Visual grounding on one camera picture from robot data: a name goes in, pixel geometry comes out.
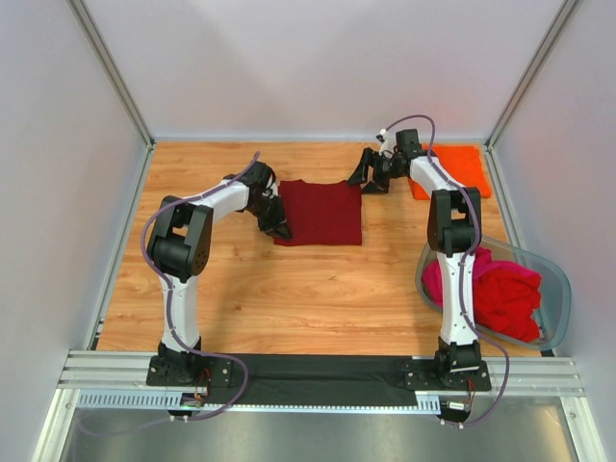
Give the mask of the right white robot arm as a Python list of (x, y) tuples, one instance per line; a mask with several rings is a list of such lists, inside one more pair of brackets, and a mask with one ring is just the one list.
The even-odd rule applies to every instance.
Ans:
[(481, 241), (480, 200), (445, 170), (430, 148), (423, 148), (416, 129), (391, 136), (381, 130), (380, 147), (365, 148), (347, 179), (363, 193), (387, 193), (393, 179), (407, 177), (430, 195), (427, 243), (435, 252), (442, 284), (442, 327), (434, 358), (420, 361), (409, 376), (446, 385), (480, 374), (481, 351), (473, 308), (475, 251)]

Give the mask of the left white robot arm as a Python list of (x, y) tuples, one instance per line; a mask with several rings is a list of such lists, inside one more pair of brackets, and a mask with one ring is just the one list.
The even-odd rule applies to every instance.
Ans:
[(148, 219), (141, 234), (144, 260), (160, 278), (164, 298), (164, 333), (151, 357), (146, 384), (204, 388), (229, 385), (241, 364), (231, 356), (205, 353), (196, 321), (197, 285), (210, 256), (214, 225), (228, 215), (248, 212), (259, 231), (288, 241), (287, 223), (276, 176), (253, 161), (206, 192), (185, 198), (169, 195)]

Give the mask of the dark red t shirt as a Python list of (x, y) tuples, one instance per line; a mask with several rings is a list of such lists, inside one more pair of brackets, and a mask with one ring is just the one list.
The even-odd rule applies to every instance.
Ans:
[(346, 180), (334, 184), (282, 181), (279, 193), (293, 237), (275, 238), (275, 244), (362, 244), (362, 193), (358, 185), (349, 186)]

